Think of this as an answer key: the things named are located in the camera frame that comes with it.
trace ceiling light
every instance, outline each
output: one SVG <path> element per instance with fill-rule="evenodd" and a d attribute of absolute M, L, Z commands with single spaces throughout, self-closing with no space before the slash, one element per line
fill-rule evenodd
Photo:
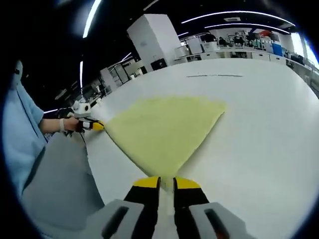
<path fill-rule="evenodd" d="M 153 4 L 157 3 L 159 0 L 154 0 L 153 2 L 151 2 L 149 5 L 147 5 L 147 7 L 145 7 L 143 9 L 143 11 L 146 11 L 147 9 L 149 9 Z"/>
<path fill-rule="evenodd" d="M 80 88 L 82 88 L 83 61 L 80 62 Z"/>
<path fill-rule="evenodd" d="M 283 18 L 281 18 L 281 17 L 274 16 L 274 15 L 270 15 L 270 14 L 263 13 L 263 12 L 257 12 L 257 11 L 221 11 L 221 12 L 215 12 L 215 13 L 206 14 L 206 15 L 203 15 L 203 16 L 194 17 L 194 18 L 192 18 L 192 19 L 183 21 L 182 24 L 187 23 L 187 22 L 189 22 L 189 21 L 193 21 L 193 20 L 202 18 L 202 17 L 213 16 L 213 15 L 219 15 L 219 14 L 226 14 L 226 13 L 252 13 L 252 14 L 259 14 L 259 15 L 264 15 L 264 16 L 269 16 L 269 17 L 272 17 L 272 18 L 276 18 L 276 19 L 285 21 L 285 22 L 287 22 L 287 23 L 290 23 L 290 24 L 293 25 L 293 26 L 296 26 L 296 25 L 294 25 L 292 22 L 287 21 L 287 20 L 285 20 L 285 19 L 283 19 Z"/>
<path fill-rule="evenodd" d="M 128 58 L 131 55 L 131 52 L 129 54 L 126 55 L 126 57 L 124 57 L 121 61 L 124 61 L 126 58 Z"/>
<path fill-rule="evenodd" d="M 88 19 L 86 20 L 86 24 L 85 24 L 85 28 L 84 28 L 84 33 L 83 33 L 83 38 L 85 38 L 85 37 L 88 36 L 89 29 L 90 29 L 90 26 L 91 26 L 93 17 L 94 17 L 94 15 L 95 15 L 95 12 L 96 12 L 96 10 L 98 9 L 98 6 L 99 6 L 100 3 L 101 3 L 101 0 L 95 0 L 94 3 L 93 3 L 93 5 L 92 5 L 92 8 L 91 8 L 91 10 L 90 10 Z"/>
<path fill-rule="evenodd" d="M 180 35 L 177 35 L 177 36 L 183 36 L 183 35 L 185 35 L 185 34 L 188 34 L 188 32 L 184 32 L 184 33 L 182 33 L 182 34 L 180 34 Z"/>
<path fill-rule="evenodd" d="M 287 34 L 290 34 L 290 32 L 287 32 L 285 30 L 273 27 L 273 26 L 267 26 L 267 25 L 262 25 L 262 24 L 254 24 L 254 23 L 226 23 L 226 24 L 219 24 L 219 25 L 213 25 L 213 26 L 206 26 L 205 28 L 211 28 L 211 27 L 218 27 L 218 26 L 230 26 L 230 25 L 250 25 L 250 26 L 261 26 L 261 27 L 267 27 L 267 28 L 272 28 L 275 29 L 276 31 L 281 31 Z"/>
<path fill-rule="evenodd" d="M 51 112 L 55 112 L 55 111 L 58 111 L 58 109 L 51 110 L 51 111 L 45 111 L 44 114 L 46 114 L 46 113 L 51 113 Z"/>

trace white cabinet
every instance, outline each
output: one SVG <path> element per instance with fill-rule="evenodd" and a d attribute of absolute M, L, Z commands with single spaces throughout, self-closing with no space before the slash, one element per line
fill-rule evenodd
<path fill-rule="evenodd" d="M 189 50 L 186 46 L 180 46 L 175 48 L 175 58 L 183 57 L 189 54 Z"/>
<path fill-rule="evenodd" d="M 200 55 L 200 58 L 202 60 L 208 60 L 208 59 L 217 59 L 220 58 L 216 52 L 209 52 L 209 53 L 202 53 Z"/>
<path fill-rule="evenodd" d="M 282 65 L 286 65 L 286 59 L 282 56 L 270 55 L 270 61 L 277 62 Z"/>
<path fill-rule="evenodd" d="M 269 54 L 267 53 L 252 52 L 252 58 L 258 59 L 258 60 L 270 61 Z"/>

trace window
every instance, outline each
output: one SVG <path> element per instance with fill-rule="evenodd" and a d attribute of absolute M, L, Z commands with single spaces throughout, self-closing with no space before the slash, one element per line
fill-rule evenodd
<path fill-rule="evenodd" d="M 306 40 L 305 40 L 305 42 L 306 42 L 306 51 L 307 51 L 308 59 L 311 62 L 313 62 L 313 64 L 319 69 L 319 64 L 318 64 L 318 61 L 316 59 L 314 52 L 311 50 L 311 48 Z"/>
<path fill-rule="evenodd" d="M 291 38 L 293 40 L 294 52 L 304 57 L 303 44 L 301 42 L 299 33 L 291 33 Z"/>

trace human hand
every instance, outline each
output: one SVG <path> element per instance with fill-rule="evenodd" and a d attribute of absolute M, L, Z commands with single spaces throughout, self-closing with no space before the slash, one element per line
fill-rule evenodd
<path fill-rule="evenodd" d="M 70 117 L 68 119 L 64 119 L 64 128 L 67 131 L 76 131 L 77 124 L 79 123 L 79 120 L 75 117 Z"/>

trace white box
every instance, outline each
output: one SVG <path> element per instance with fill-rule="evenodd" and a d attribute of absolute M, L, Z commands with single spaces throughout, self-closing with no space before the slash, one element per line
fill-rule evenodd
<path fill-rule="evenodd" d="M 187 40 L 187 44 L 192 54 L 198 54 L 203 52 L 203 50 L 201 49 L 200 41 L 197 37 L 190 38 L 189 40 Z"/>
<path fill-rule="evenodd" d="M 219 47 L 217 46 L 217 41 L 206 42 L 201 44 L 203 46 L 204 52 L 217 51 Z"/>

